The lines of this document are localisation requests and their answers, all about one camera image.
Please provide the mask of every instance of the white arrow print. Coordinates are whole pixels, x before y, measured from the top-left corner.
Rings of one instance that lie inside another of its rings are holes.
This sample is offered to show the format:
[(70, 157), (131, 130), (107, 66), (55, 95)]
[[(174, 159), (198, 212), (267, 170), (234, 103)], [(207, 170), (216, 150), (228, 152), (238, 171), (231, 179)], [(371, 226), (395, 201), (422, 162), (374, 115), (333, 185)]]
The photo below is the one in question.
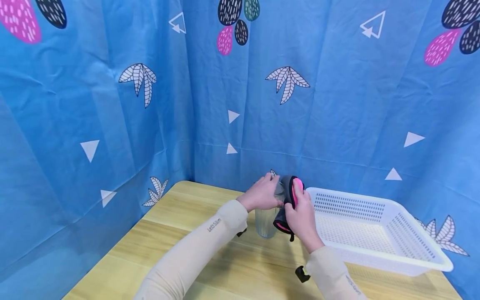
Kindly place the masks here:
[[(182, 18), (182, 21), (183, 21), (183, 28), (185, 28), (185, 30), (181, 29), (180, 28), (180, 25), (179, 24), (174, 24), (173, 21), (175, 21), (176, 19), (178, 18)], [(183, 33), (183, 34), (187, 34), (187, 28), (185, 27), (185, 18), (183, 17), (183, 12), (177, 14), (175, 17), (173, 17), (169, 22), (168, 22), (170, 25), (172, 25), (172, 29), (175, 30), (177, 33)]]
[[(367, 36), (368, 38), (370, 38), (372, 36), (374, 36), (376, 38), (380, 38), (380, 34), (382, 33), (382, 28), (384, 26), (385, 12), (386, 11), (383, 11), (383, 12), (379, 13), (378, 15), (374, 16), (373, 18), (367, 20), (366, 22), (362, 23), (362, 25), (360, 25), (360, 28), (363, 29), (362, 33), (365, 36)], [(370, 23), (371, 21), (375, 20), (378, 17), (382, 17), (382, 20), (380, 21), (380, 28), (378, 29), (378, 33), (376, 34), (376, 33), (373, 32), (373, 26), (366, 27), (366, 25), (368, 23)]]

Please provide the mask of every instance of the right hand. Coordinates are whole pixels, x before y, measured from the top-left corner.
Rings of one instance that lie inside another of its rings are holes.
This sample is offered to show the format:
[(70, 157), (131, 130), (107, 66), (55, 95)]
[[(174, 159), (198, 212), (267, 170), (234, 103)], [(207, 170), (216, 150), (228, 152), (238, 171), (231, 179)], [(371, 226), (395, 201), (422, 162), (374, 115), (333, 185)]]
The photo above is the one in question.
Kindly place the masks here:
[(285, 204), (287, 223), (293, 233), (302, 241), (308, 253), (325, 246), (318, 236), (315, 226), (315, 210), (310, 200), (310, 194), (303, 190), (297, 180), (293, 181), (293, 192), (298, 203), (293, 209), (292, 204)]

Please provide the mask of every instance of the black leaf print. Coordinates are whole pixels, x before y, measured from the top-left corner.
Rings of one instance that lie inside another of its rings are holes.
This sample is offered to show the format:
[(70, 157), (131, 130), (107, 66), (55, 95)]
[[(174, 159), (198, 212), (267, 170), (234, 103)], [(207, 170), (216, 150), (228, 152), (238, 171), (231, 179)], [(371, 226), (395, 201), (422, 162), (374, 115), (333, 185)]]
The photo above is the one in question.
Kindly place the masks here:
[(245, 45), (248, 40), (247, 24), (241, 19), (239, 19), (235, 25), (235, 40), (240, 46)]
[(472, 54), (480, 48), (480, 21), (473, 22), (460, 38), (460, 51)]
[(230, 26), (240, 18), (242, 0), (220, 0), (218, 20), (224, 26)]
[(480, 0), (450, 0), (442, 14), (442, 25), (447, 29), (458, 29), (479, 16)]
[(35, 0), (42, 15), (53, 26), (64, 29), (67, 27), (67, 14), (61, 0)]

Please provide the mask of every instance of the arm sleeve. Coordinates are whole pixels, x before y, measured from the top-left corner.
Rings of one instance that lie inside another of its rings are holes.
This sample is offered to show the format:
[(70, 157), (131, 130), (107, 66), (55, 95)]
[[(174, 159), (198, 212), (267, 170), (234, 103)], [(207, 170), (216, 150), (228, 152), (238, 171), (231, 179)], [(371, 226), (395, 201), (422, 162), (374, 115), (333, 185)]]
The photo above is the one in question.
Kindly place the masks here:
[(180, 300), (215, 255), (237, 233), (247, 228), (248, 212), (237, 200), (172, 247), (150, 270), (135, 300)]
[(306, 266), (325, 300), (360, 300), (367, 297), (350, 278), (340, 256), (327, 246), (310, 254)]

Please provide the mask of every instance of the clear plastic cup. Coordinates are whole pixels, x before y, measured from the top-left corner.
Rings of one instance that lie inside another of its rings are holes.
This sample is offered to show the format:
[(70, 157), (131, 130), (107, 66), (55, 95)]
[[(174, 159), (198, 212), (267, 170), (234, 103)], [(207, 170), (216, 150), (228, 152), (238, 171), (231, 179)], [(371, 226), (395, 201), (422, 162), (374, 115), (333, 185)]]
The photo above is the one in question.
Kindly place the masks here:
[[(275, 198), (283, 202), (285, 200), (284, 193), (283, 184), (278, 182), (275, 188)], [(275, 235), (277, 229), (273, 226), (273, 221), (279, 211), (279, 207), (268, 210), (255, 209), (255, 228), (259, 236), (271, 239)]]

